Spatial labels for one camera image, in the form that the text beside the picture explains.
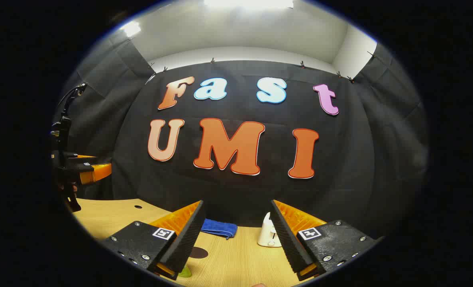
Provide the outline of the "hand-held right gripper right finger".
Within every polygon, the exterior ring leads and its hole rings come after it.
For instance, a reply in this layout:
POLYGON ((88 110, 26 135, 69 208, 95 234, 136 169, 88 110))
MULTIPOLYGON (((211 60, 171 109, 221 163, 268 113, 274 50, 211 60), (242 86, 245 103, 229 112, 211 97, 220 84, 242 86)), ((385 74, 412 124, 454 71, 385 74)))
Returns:
POLYGON ((270 219, 300 281, 340 269, 382 241, 344 220, 325 222, 277 200, 271 200, 270 219))

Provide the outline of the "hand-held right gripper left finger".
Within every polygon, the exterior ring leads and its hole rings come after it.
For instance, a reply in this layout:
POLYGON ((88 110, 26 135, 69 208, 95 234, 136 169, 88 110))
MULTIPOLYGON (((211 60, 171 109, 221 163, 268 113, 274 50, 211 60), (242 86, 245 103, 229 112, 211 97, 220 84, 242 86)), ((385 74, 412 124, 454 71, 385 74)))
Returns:
POLYGON ((200 200, 151 223, 129 223, 105 238, 102 245, 148 272, 176 280, 192 253, 205 218, 205 204, 200 200))

